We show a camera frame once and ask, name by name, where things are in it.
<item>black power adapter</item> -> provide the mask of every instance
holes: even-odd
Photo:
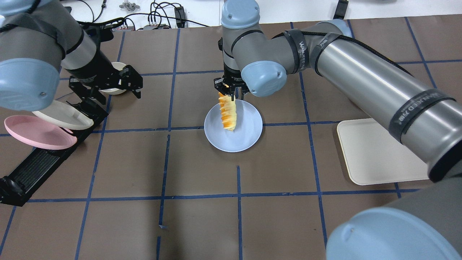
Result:
[[[186,24],[186,14],[184,12],[184,8],[175,7],[175,18],[176,18],[176,26],[177,28],[184,28]]]

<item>black connector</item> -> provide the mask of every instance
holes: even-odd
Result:
[[[334,19],[344,19],[347,12],[348,0],[339,0],[335,9]]]
[[[184,8],[175,7],[175,18],[176,18],[176,26],[177,28],[184,28],[186,24],[186,14],[184,13]]]

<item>silver metal tube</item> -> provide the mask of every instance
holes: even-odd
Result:
[[[321,53],[318,71],[385,129],[412,97],[431,87],[359,45],[336,40]],[[427,163],[429,172],[462,139],[462,106],[442,101],[411,124],[401,141]]]

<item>white tray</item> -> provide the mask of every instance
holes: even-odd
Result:
[[[427,165],[372,118],[340,122],[337,134],[358,185],[428,179]]]

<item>white plate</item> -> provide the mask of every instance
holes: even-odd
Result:
[[[123,70],[123,68],[126,66],[126,64],[122,62],[113,62],[111,64],[114,68],[118,69],[119,71]],[[104,92],[110,95],[122,94],[125,91],[126,91],[125,89],[118,89],[118,88],[108,88],[108,89],[101,90],[101,92]]]
[[[234,131],[223,128],[220,104],[216,104],[205,117],[204,131],[208,141],[216,148],[230,153],[244,151],[254,145],[263,130],[263,120],[250,103],[236,100],[237,122]]]
[[[53,100],[47,108],[32,113],[56,126],[72,130],[83,130],[93,125],[93,120],[86,115],[74,107],[56,100]]]
[[[427,165],[374,119],[340,122],[337,133],[348,175],[354,183],[428,179]]]

